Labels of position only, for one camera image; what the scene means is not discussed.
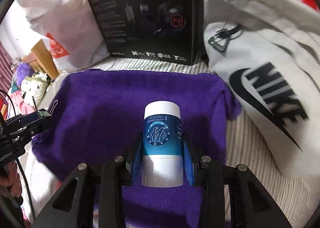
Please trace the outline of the person's left hand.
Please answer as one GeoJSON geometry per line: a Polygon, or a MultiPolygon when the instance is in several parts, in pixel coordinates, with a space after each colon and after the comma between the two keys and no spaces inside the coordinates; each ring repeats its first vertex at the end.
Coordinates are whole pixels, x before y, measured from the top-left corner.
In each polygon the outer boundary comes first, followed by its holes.
{"type": "Polygon", "coordinates": [[[17,171],[17,164],[15,161],[12,161],[5,165],[5,172],[7,177],[1,175],[1,186],[2,187],[11,187],[10,194],[13,197],[19,198],[22,194],[22,185],[20,175],[17,171]]]}

